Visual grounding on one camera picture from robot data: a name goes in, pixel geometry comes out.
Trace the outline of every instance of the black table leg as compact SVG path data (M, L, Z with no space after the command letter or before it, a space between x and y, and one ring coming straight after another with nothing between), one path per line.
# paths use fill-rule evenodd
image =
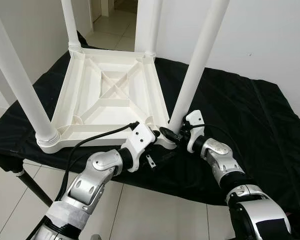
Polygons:
M43 191L43 189L36 183L36 181L22 169L22 171L16 173L16 176L32 191L38 196L48 207L51 206L53 201L50 197Z

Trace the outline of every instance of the white pipe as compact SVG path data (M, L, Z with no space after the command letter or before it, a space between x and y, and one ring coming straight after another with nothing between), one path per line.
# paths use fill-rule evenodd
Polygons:
M197 40L168 128L178 133L188 113L230 0L212 0Z
M69 51L81 52L81 44L78 39L76 21L71 0L61 0L66 31L69 39Z
M1 20L0 69L32 124L38 144L43 146L55 144L60 134L52 127Z
M148 39L147 49L145 51L145 54L150 57L156 57L162 2L163 0L153 0L149 39Z

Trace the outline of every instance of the cable connector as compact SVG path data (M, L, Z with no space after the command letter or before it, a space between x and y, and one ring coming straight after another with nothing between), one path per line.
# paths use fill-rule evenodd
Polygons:
M183 138L181 135L175 134L173 131L163 126L160 127L159 130L166 139L174 142L177 145L181 143Z
M138 170L141 154L145 151L145 148L155 142L155 140L155 134L143 123L138 124L132 131L125 143L121 145L121 148L127 148L132 156L133 165L128 169L129 172L133 173Z
M136 121L136 122L131 122L129 123L129 128L131 128L131 130L135 130L135 128L139 125L139 122Z
M204 124L204 120L203 120L200 110L194 110L191 113L189 113L185 117L185 122L188 122L190 125ZM204 131L205 131L205 127L203 127L203 126L190 129L190 139L189 139L189 142L186 147L186 149L189 153L194 153L193 145L199 136L205 135Z

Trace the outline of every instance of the tile floor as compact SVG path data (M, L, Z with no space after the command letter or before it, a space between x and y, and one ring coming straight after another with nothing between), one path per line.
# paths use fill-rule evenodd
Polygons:
M92 34L86 36L89 45L109 50L135 50L137 15L115 10L110 17L101 16L93 23Z
M88 44L104 49L133 51L136 18L116 10L93 25ZM0 117L5 109L0 108ZM24 168L54 199L62 170L25 160ZM70 175L70 181L76 174ZM11 172L0 168L0 240L24 240L47 211L38 197ZM228 208L110 181L80 235L102 240L226 240L234 237Z

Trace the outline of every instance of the metal bracket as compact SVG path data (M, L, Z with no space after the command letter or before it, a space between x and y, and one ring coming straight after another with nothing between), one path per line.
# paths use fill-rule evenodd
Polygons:
M155 162L153 161L152 157L148 154L145 156L146 159L148 160L148 163L150 165L150 168L155 168L157 165L155 164Z
M231 191L229 191L229 193L225 197L227 204L228 204L230 198L233 197L233 194L236 194L238 197L259 195L263 199L271 199L267 194L265 194L260 189L260 187L258 187L257 185L252 185L252 184L236 186Z
M116 168L113 165L106 170L96 170L93 159L88 159L84 171L75 178L61 199L88 214L92 214L96 208L104 193L105 184L110 181Z
M242 172L242 168L233 158L232 149L213 138L209 138L203 145L201 157L212 167L215 180L220 184L221 178L230 172Z
M123 167L123 161L119 152L115 149L107 152L97 152L92 154L88 160L92 161L92 166L98 171L105 171L112 167L115 167L113 173L117 176L121 173Z
M145 148L156 140L155 134L151 129L140 123L133 131L132 134L126 139L125 143L122 144L121 148L127 148L132 156L133 165L132 168L128 169L129 172L133 173L139 168L139 158L145 151Z
M202 118L201 115L201 111L200 110L194 110L193 112L189 113L186 117L185 120L188 121L190 123L190 125L200 125L200 124L204 124L204 120ZM204 126L200 126L200 127L195 127L192 128L190 130L190 140L188 142L188 145L186 146L186 149L189 153L194 153L195 151L192 150L192 147L196 141L196 139L200 136L200 135L204 135L204 130L205 127Z

